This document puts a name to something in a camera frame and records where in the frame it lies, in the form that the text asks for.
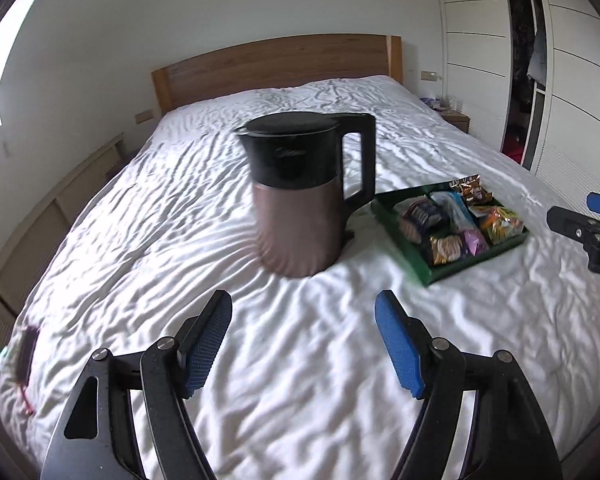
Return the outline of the copper black electric kettle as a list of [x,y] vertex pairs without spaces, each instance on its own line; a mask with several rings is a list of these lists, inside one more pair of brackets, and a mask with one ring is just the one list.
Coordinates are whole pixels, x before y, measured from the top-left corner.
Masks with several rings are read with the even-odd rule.
[[[334,264],[351,235],[350,215],[375,196],[376,118],[371,114],[286,112],[234,133],[246,151],[265,269],[304,278]],[[361,188],[347,197],[343,139],[360,136]]]

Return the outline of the light blue bar packet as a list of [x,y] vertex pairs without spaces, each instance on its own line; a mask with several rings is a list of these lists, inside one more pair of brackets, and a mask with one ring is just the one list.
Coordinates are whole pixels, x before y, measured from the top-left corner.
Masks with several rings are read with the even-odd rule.
[[474,220],[471,218],[471,214],[460,198],[460,194],[455,192],[440,192],[437,200],[449,215],[457,232],[478,230]]

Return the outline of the wooden nightstand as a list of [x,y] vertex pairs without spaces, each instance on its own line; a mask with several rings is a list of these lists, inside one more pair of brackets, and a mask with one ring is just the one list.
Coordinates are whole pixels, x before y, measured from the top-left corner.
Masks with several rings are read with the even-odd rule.
[[439,115],[446,122],[460,129],[460,131],[464,133],[469,132],[470,118],[467,115],[456,110],[440,110]]

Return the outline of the colourful candy bag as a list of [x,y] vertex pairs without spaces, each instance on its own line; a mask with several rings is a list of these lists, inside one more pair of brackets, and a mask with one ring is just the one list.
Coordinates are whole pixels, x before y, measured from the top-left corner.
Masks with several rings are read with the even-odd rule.
[[480,229],[486,233],[492,245],[498,245],[521,234],[524,222],[515,211],[502,206],[490,206],[484,210]]

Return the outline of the white wardrobe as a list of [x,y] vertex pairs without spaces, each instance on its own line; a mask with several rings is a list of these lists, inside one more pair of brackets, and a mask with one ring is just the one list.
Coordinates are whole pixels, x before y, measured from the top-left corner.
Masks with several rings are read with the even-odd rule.
[[443,95],[469,132],[575,210],[600,194],[600,11],[590,0],[440,0]]

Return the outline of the wooden headboard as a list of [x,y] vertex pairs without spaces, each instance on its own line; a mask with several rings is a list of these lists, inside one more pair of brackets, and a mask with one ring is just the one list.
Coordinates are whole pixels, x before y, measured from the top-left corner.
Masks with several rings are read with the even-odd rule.
[[265,39],[186,58],[154,70],[151,78],[160,110],[166,114],[248,90],[375,75],[402,84],[401,37],[314,34]]

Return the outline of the green tray box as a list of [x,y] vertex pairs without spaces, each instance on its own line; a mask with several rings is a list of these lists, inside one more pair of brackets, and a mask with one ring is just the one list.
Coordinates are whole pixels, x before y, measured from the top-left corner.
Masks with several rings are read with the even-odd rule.
[[504,254],[529,235],[521,216],[478,174],[380,193],[372,211],[425,286]]

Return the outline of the white bed sheet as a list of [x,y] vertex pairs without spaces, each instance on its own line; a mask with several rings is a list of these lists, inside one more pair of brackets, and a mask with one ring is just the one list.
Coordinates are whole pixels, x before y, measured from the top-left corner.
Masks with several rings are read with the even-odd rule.
[[[369,209],[344,240],[293,200],[283,251],[259,235],[237,131],[283,112],[376,120],[379,191],[478,174],[531,233],[437,284],[417,281]],[[550,232],[558,195],[386,76],[262,89],[172,110],[91,200],[30,293],[0,356],[0,419],[41,465],[83,365],[170,335],[215,289],[234,314],[208,382],[187,402],[212,467],[236,479],[385,479],[418,403],[373,319],[381,289],[460,348],[513,352],[560,454],[600,408],[600,276]]]

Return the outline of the blue white snack packet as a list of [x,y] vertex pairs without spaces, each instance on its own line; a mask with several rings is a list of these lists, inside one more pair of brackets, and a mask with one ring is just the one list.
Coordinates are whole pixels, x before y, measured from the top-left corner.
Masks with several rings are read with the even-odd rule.
[[413,222],[422,234],[422,238],[449,226],[449,216],[426,195],[402,200],[394,206],[394,210],[399,218]]

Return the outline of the brown snack bag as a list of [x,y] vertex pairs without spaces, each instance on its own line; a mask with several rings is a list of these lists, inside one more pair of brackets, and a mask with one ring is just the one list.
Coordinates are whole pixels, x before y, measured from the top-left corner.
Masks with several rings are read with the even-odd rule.
[[482,185],[478,174],[452,180],[449,187],[460,194],[463,202],[468,206],[483,205],[493,200],[492,193]]

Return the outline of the yellow blue snack bag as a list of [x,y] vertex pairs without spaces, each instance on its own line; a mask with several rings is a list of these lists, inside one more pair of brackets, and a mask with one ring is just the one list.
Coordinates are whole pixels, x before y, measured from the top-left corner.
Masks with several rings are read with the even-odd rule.
[[457,234],[429,237],[430,262],[433,266],[453,263],[465,257],[463,239]]

